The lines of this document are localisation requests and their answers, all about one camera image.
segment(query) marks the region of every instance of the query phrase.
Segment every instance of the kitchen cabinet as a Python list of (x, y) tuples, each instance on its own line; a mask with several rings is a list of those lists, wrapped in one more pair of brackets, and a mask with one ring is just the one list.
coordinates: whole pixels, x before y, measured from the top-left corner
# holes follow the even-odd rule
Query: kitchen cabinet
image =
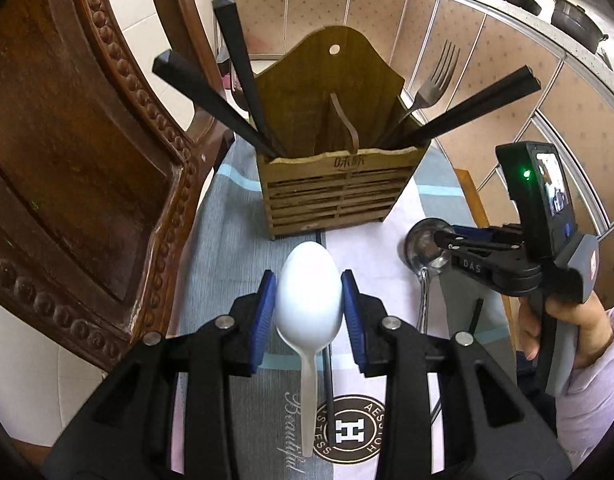
[(347, 25), (362, 32), (389, 63), (405, 0), (349, 0)]
[[(532, 68), (545, 89), (558, 64), (556, 56), (544, 46), (507, 23), (487, 16), (452, 105), (523, 65)], [(536, 92), (440, 137), (452, 165), (468, 170), (479, 185), (497, 163), (495, 147), (514, 140), (540, 96), (541, 92)]]
[(434, 73), (438, 60), (443, 53), (445, 41), (451, 41), (461, 49), (461, 53), (447, 92), (445, 92), (443, 98), (435, 106), (423, 110), (425, 117), (429, 120), (446, 110), (449, 100), (452, 98), (453, 90), (456, 88), (458, 80), (463, 73), (474, 42), (478, 38), (478, 31), (481, 28), (483, 18), (484, 14), (480, 10), (453, 0), (440, 0), (436, 16), (434, 17), (434, 23), (429, 33), (429, 39), (427, 40), (423, 57), (420, 60), (420, 66), (414, 75), (414, 81), (412, 81), (411, 88), (409, 89), (411, 95), (416, 95), (416, 92), (425, 80)]
[(236, 0), (250, 54), (285, 51), (285, 0)]
[(510, 200), (507, 188), (498, 173), (493, 173), (478, 192), (490, 225), (517, 224), (520, 222), (516, 206)]
[(536, 126), (534, 126), (533, 123), (529, 123), (527, 125), (525, 131), (523, 132), (523, 134), (520, 136), (518, 140), (533, 140), (533, 142), (549, 142), (549, 140), (545, 138), (545, 136), (541, 133), (541, 131)]
[(436, 0), (407, 0), (390, 63), (405, 79), (405, 85), (413, 75), (435, 5)]
[(614, 221), (614, 110), (565, 64), (541, 111), (580, 162)]
[(347, 0), (289, 0), (285, 52), (309, 33), (328, 25), (342, 25)]
[(605, 308), (614, 306), (614, 230), (600, 241), (600, 266), (595, 290)]

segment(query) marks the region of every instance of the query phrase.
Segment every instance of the blue gripper pad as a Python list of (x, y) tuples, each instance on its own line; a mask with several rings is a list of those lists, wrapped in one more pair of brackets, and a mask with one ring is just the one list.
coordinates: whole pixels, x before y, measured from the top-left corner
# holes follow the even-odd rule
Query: blue gripper pad
[(346, 270), (340, 277), (343, 284), (343, 311), (351, 351), (354, 354), (354, 362), (358, 365), (360, 373), (365, 373), (367, 368), (367, 354), (365, 353), (365, 327), (358, 313), (358, 287), (351, 270)]
[(266, 270), (258, 287), (256, 317), (249, 330), (249, 369), (255, 374), (263, 362), (271, 321), (276, 307), (276, 275)]
[(490, 229), (452, 225), (453, 232), (475, 242), (490, 242), (494, 234)]

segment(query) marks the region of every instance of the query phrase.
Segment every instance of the white plastic spoon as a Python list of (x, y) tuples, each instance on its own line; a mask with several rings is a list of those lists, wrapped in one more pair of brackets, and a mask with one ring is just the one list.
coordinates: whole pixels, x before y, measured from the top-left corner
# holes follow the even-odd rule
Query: white plastic spoon
[(278, 334), (301, 358), (301, 445), (310, 457), (316, 431), (316, 354), (333, 341), (342, 321), (340, 274), (327, 249), (305, 242), (287, 257), (276, 290)]

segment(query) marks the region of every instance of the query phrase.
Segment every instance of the wooden chair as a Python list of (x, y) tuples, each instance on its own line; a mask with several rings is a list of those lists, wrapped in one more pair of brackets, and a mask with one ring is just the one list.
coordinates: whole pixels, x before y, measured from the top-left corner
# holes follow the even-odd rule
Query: wooden chair
[[(223, 92), (194, 0), (154, 0), (169, 43)], [(0, 304), (110, 370), (165, 333), (181, 251), (225, 128), (181, 130), (109, 0), (0, 5)]]

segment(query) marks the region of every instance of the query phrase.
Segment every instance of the stainless steel ladle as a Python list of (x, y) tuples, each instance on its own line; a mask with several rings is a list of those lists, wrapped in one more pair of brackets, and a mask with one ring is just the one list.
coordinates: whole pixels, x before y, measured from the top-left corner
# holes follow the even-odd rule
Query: stainless steel ladle
[(429, 284), (432, 276), (440, 274), (450, 260), (449, 251), (434, 243), (434, 232), (452, 230), (440, 218), (425, 218), (409, 230), (404, 243), (404, 257), (407, 266), (416, 274), (420, 282), (420, 307), (416, 330), (427, 333), (429, 322)]

